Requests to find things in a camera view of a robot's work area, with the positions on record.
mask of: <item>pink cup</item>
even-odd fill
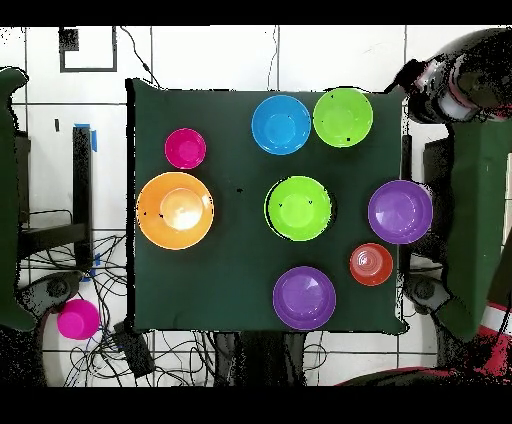
[[[98,331],[100,314],[96,306],[82,299],[70,300],[57,317],[60,334],[68,339],[86,340]]]
[[[165,141],[167,160],[179,169],[192,169],[199,165],[206,154],[206,143],[197,131],[180,128]]]

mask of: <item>lime green bowl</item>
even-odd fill
[[[332,216],[327,190],[309,177],[294,176],[277,182],[264,207],[269,227],[292,241],[307,241],[321,234]]]
[[[363,140],[373,123],[373,109],[366,96],[353,88],[336,88],[315,105],[313,126],[333,147],[350,147]]]

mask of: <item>black device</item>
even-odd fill
[[[155,361],[151,357],[143,333],[134,331],[126,320],[114,325],[114,330],[114,342],[118,349],[125,353],[126,362],[134,377],[140,378],[152,373],[155,370]]]
[[[409,95],[419,123],[505,120],[512,116],[512,29],[464,35],[433,57],[407,62],[394,85]]]

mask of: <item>table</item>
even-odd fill
[[[129,204],[155,176],[176,171],[164,156],[167,136],[193,128],[207,143],[206,158],[189,171],[212,194],[212,228],[197,245],[181,251],[157,247],[135,225],[135,291],[129,292],[137,330],[290,331],[276,316],[272,290],[281,274],[299,265],[326,273],[337,293],[328,331],[399,334],[406,324],[395,317],[397,248],[380,240],[367,220],[367,203],[383,183],[400,172],[401,109],[404,95],[367,94],[374,110],[369,135],[358,145],[336,149],[312,128],[306,144],[286,156],[270,155],[254,141],[251,118],[272,92],[159,90],[138,79],[127,80]],[[296,97],[313,113],[323,93],[283,93]],[[263,214],[265,195],[283,177],[315,178],[334,194],[338,214],[332,227],[309,242],[276,236]],[[376,242],[392,253],[395,271],[377,287],[351,276],[348,260],[358,245]]]

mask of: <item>floor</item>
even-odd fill
[[[267,25],[127,27],[127,30],[133,36],[138,55],[148,64],[158,83],[166,88],[309,91],[352,85],[378,91],[393,80],[409,59],[426,59],[451,40],[486,27],[490,26]],[[111,27],[79,27],[79,51],[66,52],[66,67],[112,67],[111,37]],[[27,130],[32,140],[32,212],[72,209],[71,128],[77,123],[89,123],[91,129],[96,130],[97,151],[93,153],[95,253],[108,251],[112,255],[108,262],[105,261],[107,255],[101,257],[96,265],[96,282],[82,282],[80,294],[98,303],[95,287],[99,287],[100,296],[108,305],[111,323],[121,321],[126,314],[123,279],[112,277],[112,273],[123,275],[126,262],[124,239],[117,238],[125,235],[126,228],[124,79],[151,80],[134,54],[128,34],[117,27],[116,38],[117,72],[61,73],[57,28],[0,28],[0,67],[22,68],[30,78],[24,88],[14,93],[13,109],[19,128]],[[422,181],[423,145],[446,135],[445,129],[439,125],[410,123],[410,132],[413,179]],[[509,172],[508,182],[506,196],[511,200],[507,201],[504,237],[512,226],[512,172]],[[31,216],[32,227],[66,222],[69,222],[66,212]],[[110,249],[115,243],[118,243],[115,248]],[[66,254],[55,253],[53,259],[59,258],[65,261]],[[24,261],[22,268],[20,286],[51,272],[47,258],[40,257]],[[432,320],[415,314],[407,300],[403,300],[403,316],[410,330],[400,336],[310,333],[306,344],[321,341],[327,354],[316,345],[306,350],[305,367],[314,368],[306,372],[308,383],[332,385],[390,368],[433,366],[436,342]],[[118,373],[127,369],[122,355],[117,353],[110,354],[108,362],[112,368],[98,359],[96,371],[86,377],[83,351],[91,351],[99,336],[100,332],[93,340],[84,342],[65,339],[57,331],[56,316],[50,316],[43,346],[49,384],[83,386],[86,378],[88,386],[171,386],[185,384],[183,381],[190,384],[192,379],[195,384],[212,384],[211,377],[205,382],[199,353],[191,352],[196,345],[194,337],[198,335],[190,332],[154,331],[146,335],[159,367],[148,378],[136,381],[127,373],[119,377],[119,381],[114,378],[114,369]],[[171,352],[170,347],[176,345],[179,346]],[[206,345],[205,349],[211,352],[211,345]],[[187,372],[199,368],[203,369],[193,374]]]

